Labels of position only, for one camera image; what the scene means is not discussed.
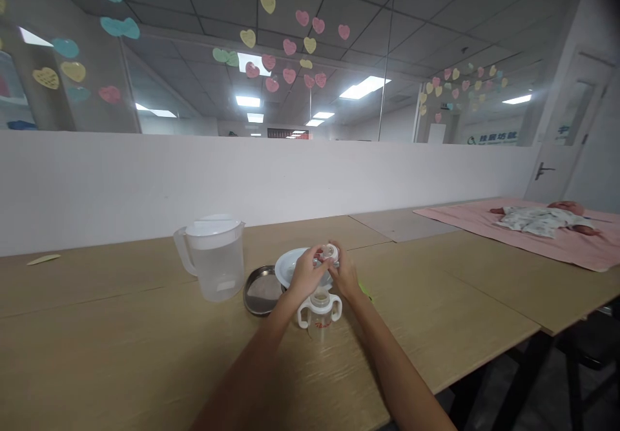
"white wall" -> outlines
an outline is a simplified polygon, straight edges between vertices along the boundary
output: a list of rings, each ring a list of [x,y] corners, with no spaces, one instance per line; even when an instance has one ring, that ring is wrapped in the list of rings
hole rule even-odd
[[[0,131],[0,161],[0,256],[169,236],[211,213],[255,226],[521,197],[533,168],[518,147],[45,131]],[[316,175],[327,164],[338,179]]]

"table leg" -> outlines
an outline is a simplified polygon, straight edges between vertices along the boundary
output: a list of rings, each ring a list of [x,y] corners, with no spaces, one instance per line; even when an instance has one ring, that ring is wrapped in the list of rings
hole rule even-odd
[[[536,382],[547,355],[553,348],[553,337],[538,332],[531,337],[517,374],[512,380],[491,431],[510,431]]]

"white door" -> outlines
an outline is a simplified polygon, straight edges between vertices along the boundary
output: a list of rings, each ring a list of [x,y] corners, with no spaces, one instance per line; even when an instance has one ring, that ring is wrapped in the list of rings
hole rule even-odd
[[[611,63],[600,58],[583,51],[575,53],[551,115],[526,200],[552,203],[571,199],[564,194],[613,70]]]

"pink towel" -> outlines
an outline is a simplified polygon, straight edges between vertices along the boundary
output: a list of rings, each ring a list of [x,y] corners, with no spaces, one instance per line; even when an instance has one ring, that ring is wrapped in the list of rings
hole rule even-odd
[[[586,236],[563,227],[555,232],[555,239],[551,239],[520,231],[511,231],[493,224],[499,221],[502,216],[495,215],[489,210],[505,206],[544,207],[546,204],[525,202],[514,198],[496,198],[463,205],[423,208],[414,210],[414,213],[460,227],[474,234],[499,240],[499,242],[547,258],[576,264],[592,271],[607,271],[612,266],[620,264],[620,215],[586,210],[584,215],[593,218],[592,224],[596,229],[602,231],[601,235]]]

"pitcher handle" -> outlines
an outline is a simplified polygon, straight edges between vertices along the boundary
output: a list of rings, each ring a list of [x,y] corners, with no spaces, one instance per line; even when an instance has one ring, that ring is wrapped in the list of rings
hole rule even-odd
[[[187,243],[185,242],[185,229],[186,227],[182,227],[173,234],[174,244],[176,245],[176,250],[179,252],[179,257],[181,257],[181,261],[183,262],[183,267],[185,268],[185,270],[191,275],[197,276],[198,272],[196,271],[196,268],[192,263],[189,252],[187,251]]]

